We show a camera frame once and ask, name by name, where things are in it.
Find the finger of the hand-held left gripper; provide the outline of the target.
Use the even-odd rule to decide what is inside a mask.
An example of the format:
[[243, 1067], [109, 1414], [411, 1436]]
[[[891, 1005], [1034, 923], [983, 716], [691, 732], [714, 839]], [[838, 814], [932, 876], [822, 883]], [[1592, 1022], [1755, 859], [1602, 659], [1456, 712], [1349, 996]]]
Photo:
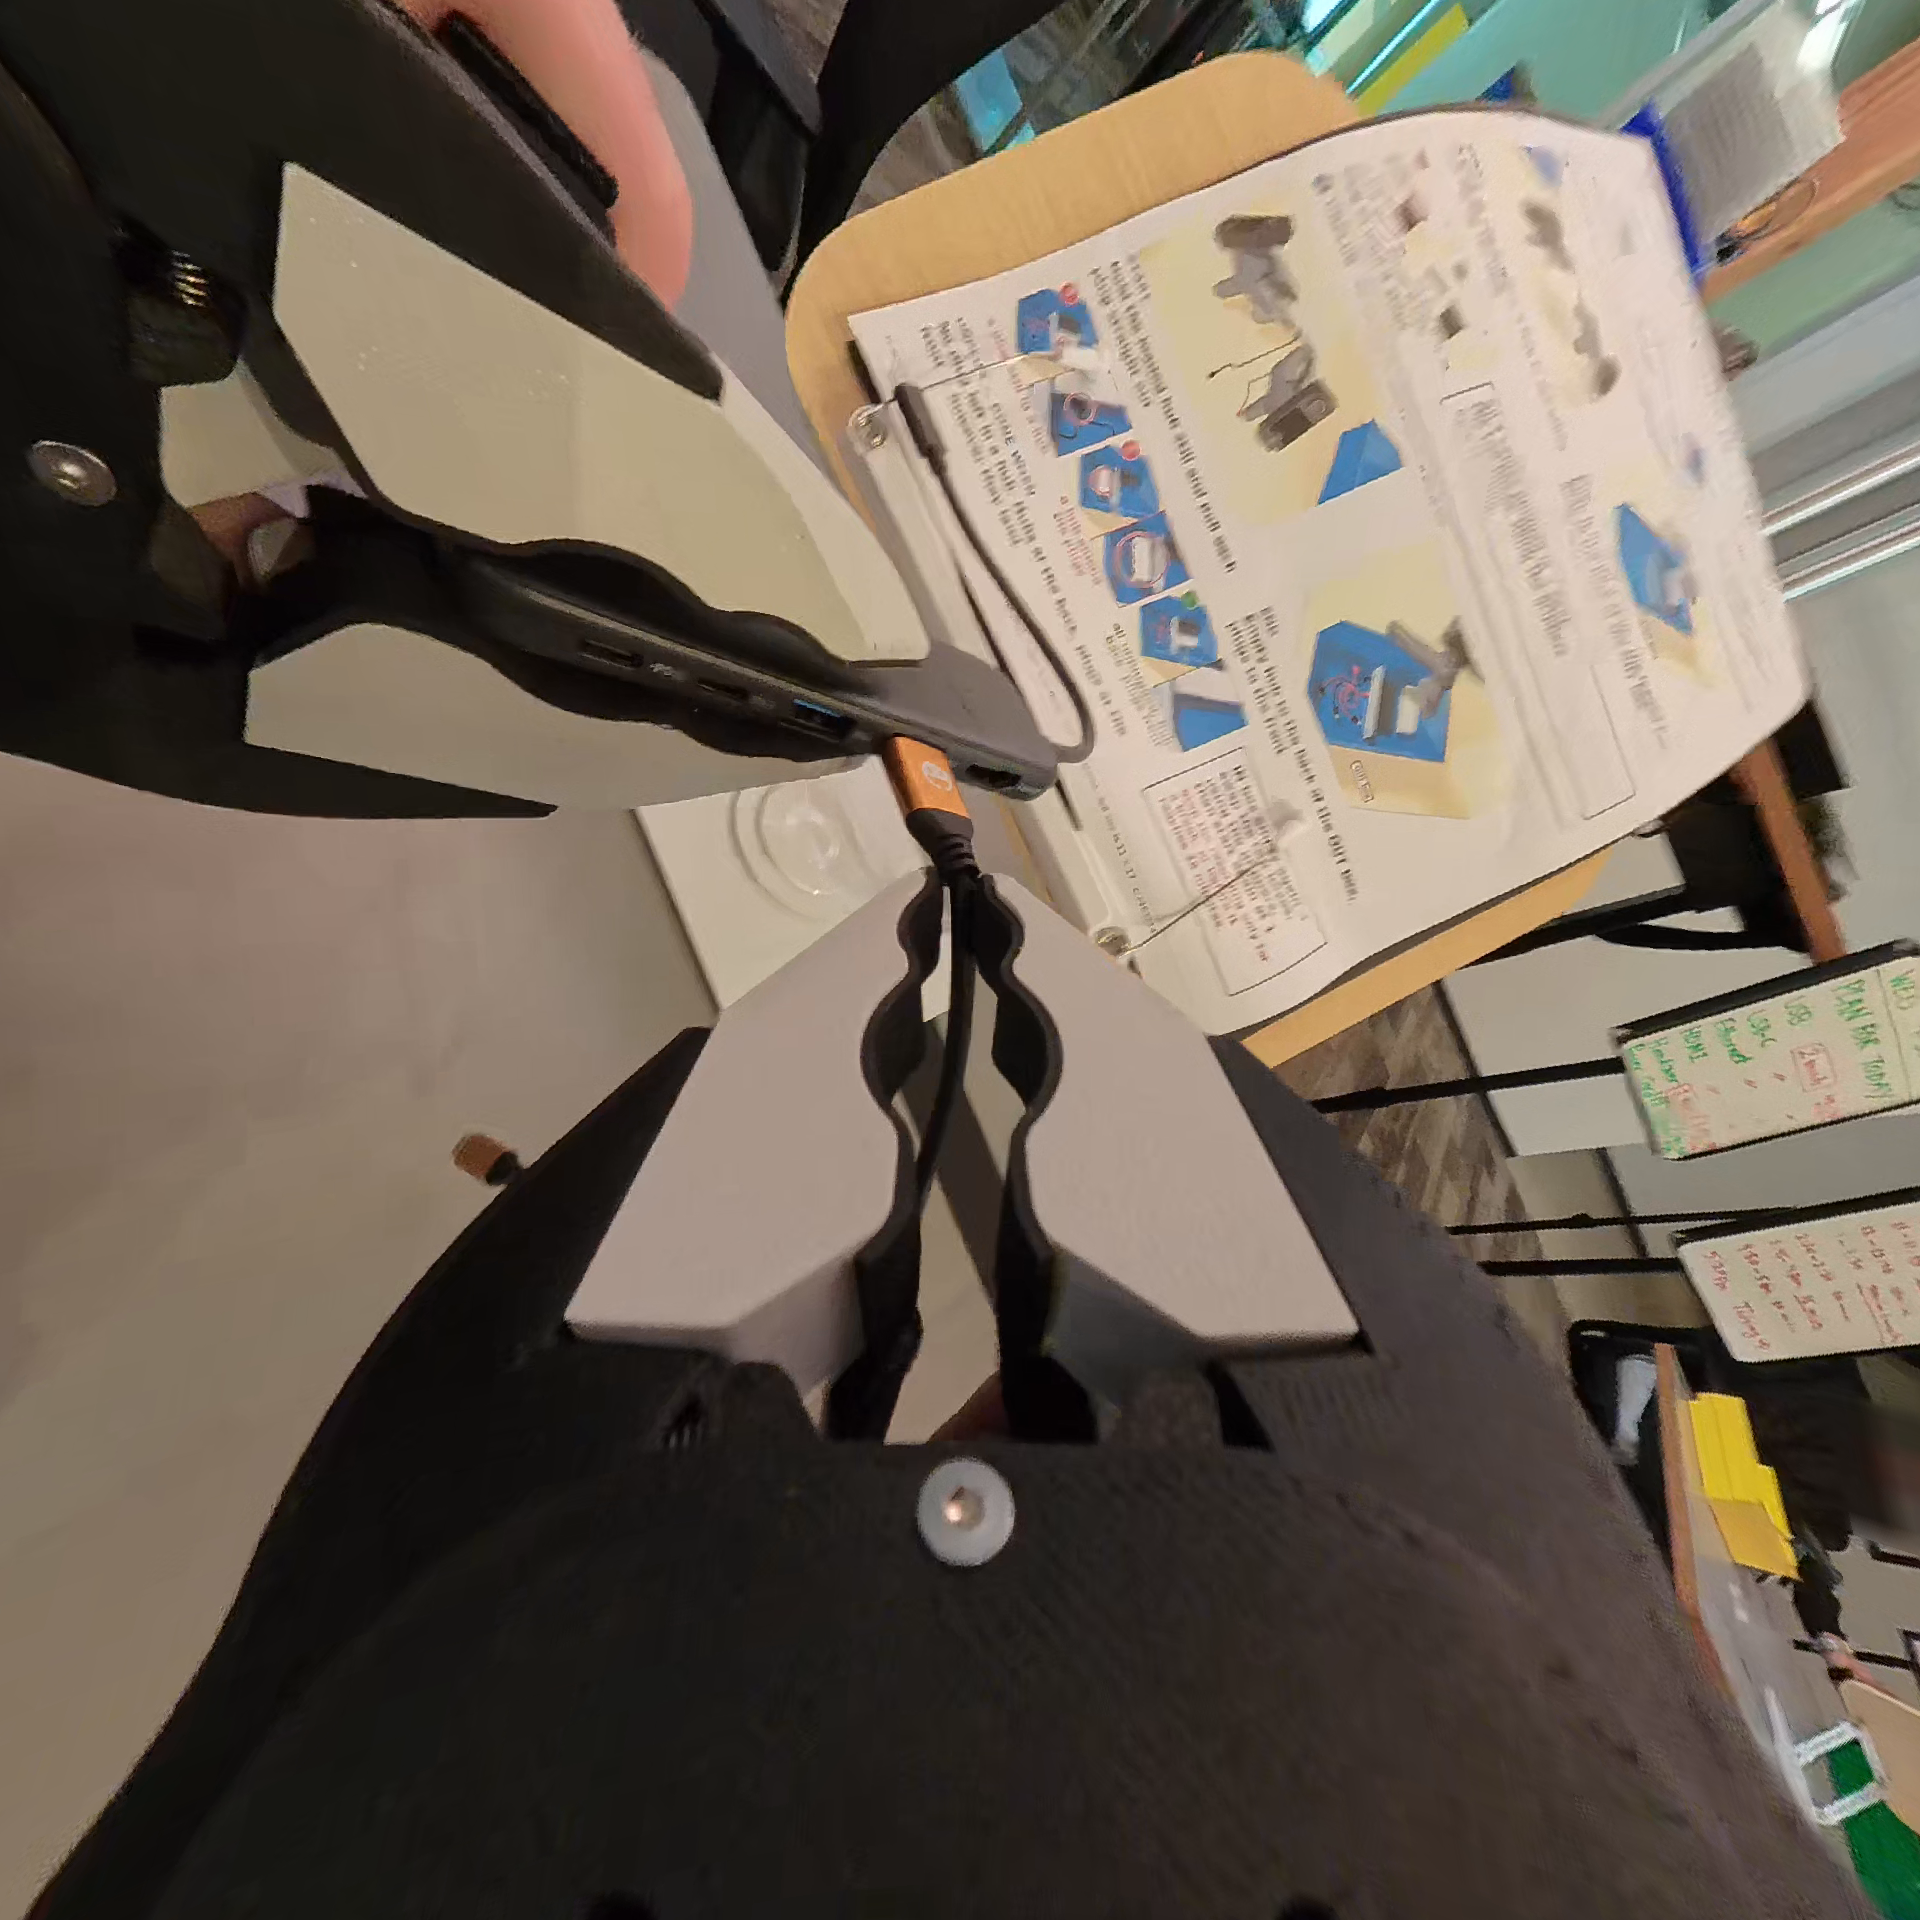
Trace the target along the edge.
[[652, 562], [847, 666], [928, 653], [867, 522], [727, 368], [695, 394], [299, 164], [280, 172], [271, 314], [395, 509]]
[[245, 740], [368, 819], [543, 819], [647, 803], [642, 728], [543, 701], [384, 616], [322, 624], [247, 671]]

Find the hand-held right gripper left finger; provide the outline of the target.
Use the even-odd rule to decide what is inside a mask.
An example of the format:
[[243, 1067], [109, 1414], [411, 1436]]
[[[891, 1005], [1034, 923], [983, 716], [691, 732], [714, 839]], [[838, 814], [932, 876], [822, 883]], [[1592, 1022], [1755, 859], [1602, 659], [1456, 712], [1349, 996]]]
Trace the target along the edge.
[[830, 1390], [884, 1436], [920, 1348], [920, 1181], [895, 1098], [926, 1047], [938, 880], [895, 880], [699, 1042], [566, 1302], [583, 1340], [706, 1352]]

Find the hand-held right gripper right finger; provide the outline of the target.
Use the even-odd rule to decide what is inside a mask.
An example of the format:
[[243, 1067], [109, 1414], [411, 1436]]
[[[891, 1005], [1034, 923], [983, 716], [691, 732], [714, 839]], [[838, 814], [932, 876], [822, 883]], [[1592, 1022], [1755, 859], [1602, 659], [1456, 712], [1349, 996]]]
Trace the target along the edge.
[[1207, 1035], [1015, 880], [978, 885], [975, 972], [1016, 1104], [991, 1267], [1015, 1437], [1093, 1443], [1154, 1376], [1358, 1342]]

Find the slim black usb hub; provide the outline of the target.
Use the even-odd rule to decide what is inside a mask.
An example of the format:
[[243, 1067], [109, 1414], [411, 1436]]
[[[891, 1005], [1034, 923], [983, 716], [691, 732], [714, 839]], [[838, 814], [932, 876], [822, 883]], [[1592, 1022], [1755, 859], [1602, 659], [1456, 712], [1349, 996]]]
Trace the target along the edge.
[[339, 496], [319, 535], [340, 595], [597, 722], [668, 726], [746, 758], [876, 758], [895, 740], [1022, 800], [1066, 764], [994, 666], [935, 645], [837, 662], [791, 621], [714, 610], [656, 567], [568, 547], [490, 551]]

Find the person's left hand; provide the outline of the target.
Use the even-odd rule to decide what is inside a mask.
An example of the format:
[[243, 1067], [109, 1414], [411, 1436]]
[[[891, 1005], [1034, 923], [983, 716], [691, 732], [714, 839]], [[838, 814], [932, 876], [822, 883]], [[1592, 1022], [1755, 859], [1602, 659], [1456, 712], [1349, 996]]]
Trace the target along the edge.
[[615, 248], [668, 308], [692, 251], [688, 181], [615, 3], [476, 3], [464, 13], [612, 179]]

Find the white easel board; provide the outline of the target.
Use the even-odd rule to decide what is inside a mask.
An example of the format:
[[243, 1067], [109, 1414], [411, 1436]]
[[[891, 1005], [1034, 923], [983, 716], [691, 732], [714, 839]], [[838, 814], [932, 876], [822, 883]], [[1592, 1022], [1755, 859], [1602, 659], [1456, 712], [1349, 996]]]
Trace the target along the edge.
[[1917, 1191], [1720, 1220], [1674, 1240], [1732, 1363], [1917, 1347]]
[[1917, 1101], [1917, 948], [1894, 942], [1614, 1030], [1647, 1150], [1702, 1162]]

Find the yellow plastic bin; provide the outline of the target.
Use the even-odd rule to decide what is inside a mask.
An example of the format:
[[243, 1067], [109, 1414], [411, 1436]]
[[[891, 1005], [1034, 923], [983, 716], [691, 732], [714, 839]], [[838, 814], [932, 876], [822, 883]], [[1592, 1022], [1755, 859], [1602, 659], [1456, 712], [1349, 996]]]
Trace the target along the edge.
[[1783, 1487], [1760, 1455], [1746, 1403], [1698, 1395], [1687, 1414], [1698, 1485], [1728, 1559], [1748, 1573], [1796, 1581]]

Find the printed instruction sheet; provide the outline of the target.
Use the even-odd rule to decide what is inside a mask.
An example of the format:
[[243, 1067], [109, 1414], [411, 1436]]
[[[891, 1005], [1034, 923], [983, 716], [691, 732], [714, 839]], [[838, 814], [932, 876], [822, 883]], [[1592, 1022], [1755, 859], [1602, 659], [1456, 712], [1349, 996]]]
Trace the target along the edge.
[[1808, 696], [1664, 160], [1322, 134], [847, 315], [1095, 738], [1093, 927], [1212, 1035], [1653, 826]]

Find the wooden work table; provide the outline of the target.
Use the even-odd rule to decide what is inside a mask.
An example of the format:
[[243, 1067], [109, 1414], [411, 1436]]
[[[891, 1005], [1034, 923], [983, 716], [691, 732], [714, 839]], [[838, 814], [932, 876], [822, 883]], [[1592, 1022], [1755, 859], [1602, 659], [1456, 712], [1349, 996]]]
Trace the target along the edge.
[[1734, 1566], [1698, 1485], [1693, 1390], [1671, 1342], [1651, 1348], [1671, 1584], [1709, 1676], [1734, 1702], [1792, 1800], [1819, 1829], [1884, 1808], [1917, 1810], [1917, 1714], [1884, 1686], [1835, 1682], [1803, 1629], [1790, 1581]]

